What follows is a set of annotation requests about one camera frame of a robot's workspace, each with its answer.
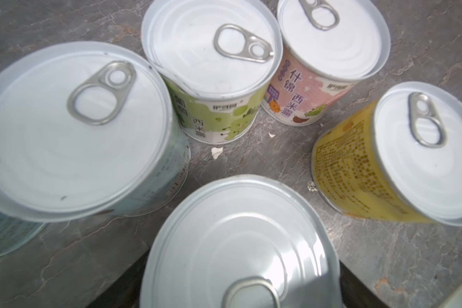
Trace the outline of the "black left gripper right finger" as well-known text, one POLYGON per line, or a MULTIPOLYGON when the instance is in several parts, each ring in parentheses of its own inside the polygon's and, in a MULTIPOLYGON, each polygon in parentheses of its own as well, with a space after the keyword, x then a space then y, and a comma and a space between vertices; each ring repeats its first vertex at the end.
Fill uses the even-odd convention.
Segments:
POLYGON ((347 308, 388 308, 340 261, 340 286, 342 301, 347 308))

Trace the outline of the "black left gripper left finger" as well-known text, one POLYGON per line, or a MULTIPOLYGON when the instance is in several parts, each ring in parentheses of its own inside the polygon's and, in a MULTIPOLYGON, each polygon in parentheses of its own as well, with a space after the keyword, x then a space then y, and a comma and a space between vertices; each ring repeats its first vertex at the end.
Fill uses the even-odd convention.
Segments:
POLYGON ((87 308, 139 307, 142 278, 150 250, 144 253, 110 287, 93 300, 87 308))

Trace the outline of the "white lid can blue label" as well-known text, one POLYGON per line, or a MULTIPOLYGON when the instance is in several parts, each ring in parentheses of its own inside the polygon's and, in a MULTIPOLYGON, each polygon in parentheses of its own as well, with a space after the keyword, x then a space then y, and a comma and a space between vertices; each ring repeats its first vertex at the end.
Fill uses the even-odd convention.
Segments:
POLYGON ((140 216, 173 199, 189 142, 155 66, 102 42, 0 73, 0 212, 29 222, 140 216))

